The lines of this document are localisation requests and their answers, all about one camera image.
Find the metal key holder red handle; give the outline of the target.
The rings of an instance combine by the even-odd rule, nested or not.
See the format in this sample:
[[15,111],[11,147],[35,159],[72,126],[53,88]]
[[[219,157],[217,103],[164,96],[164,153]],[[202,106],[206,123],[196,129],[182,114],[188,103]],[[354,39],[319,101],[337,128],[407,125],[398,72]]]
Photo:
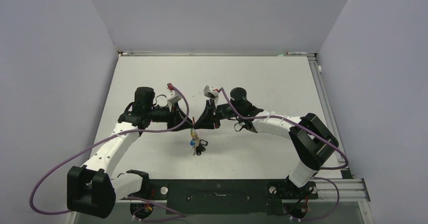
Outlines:
[[208,146],[208,141],[201,139],[197,132],[196,129],[194,128],[195,126],[195,118],[192,118],[192,128],[190,129],[190,136],[191,136],[191,141],[190,141],[190,146],[193,149],[193,155],[197,155],[197,156],[201,156],[203,152],[206,151],[206,147]]

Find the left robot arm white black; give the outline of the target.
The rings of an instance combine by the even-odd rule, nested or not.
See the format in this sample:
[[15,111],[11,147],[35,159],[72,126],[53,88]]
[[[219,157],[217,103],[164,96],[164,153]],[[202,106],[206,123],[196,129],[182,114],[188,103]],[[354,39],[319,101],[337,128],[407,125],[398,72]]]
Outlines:
[[119,116],[112,134],[99,142],[100,148],[82,166],[73,166],[67,174],[67,208],[100,218],[106,218],[115,204],[124,199],[150,197],[154,193],[149,174],[129,170],[112,178],[116,166],[129,147],[144,133],[151,122],[168,122],[179,113],[177,103],[185,96],[168,84],[168,105],[163,109],[153,105],[155,92],[150,87],[138,87],[134,100]]

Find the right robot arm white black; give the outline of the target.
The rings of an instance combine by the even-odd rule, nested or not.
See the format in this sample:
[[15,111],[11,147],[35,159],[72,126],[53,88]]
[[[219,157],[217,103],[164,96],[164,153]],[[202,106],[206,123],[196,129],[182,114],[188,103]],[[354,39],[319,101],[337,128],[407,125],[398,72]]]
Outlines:
[[228,103],[218,104],[220,92],[220,89],[214,87],[204,88],[203,93],[208,100],[194,128],[218,129],[221,121],[236,120],[241,129],[291,140],[299,162],[286,178],[285,191],[292,198],[303,194],[305,185],[339,147],[336,137],[313,113],[303,117],[289,117],[268,112],[254,106],[247,99],[246,90],[241,87],[231,91]]

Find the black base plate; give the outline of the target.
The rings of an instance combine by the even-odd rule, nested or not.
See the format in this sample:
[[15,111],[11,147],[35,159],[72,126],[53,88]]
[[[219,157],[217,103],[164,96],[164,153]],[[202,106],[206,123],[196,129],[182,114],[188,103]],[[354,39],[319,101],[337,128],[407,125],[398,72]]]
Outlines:
[[160,202],[167,214],[280,214],[318,199],[316,184],[292,187],[284,179],[150,180],[132,197]]

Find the aluminium frame rail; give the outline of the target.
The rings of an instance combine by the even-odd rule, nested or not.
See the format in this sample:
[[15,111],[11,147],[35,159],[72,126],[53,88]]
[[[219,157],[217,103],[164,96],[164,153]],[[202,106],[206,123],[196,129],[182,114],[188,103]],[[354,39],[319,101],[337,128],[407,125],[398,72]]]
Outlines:
[[316,204],[369,203],[319,90],[314,55],[119,56],[91,157],[67,174],[67,208],[107,218],[265,212],[312,221]]

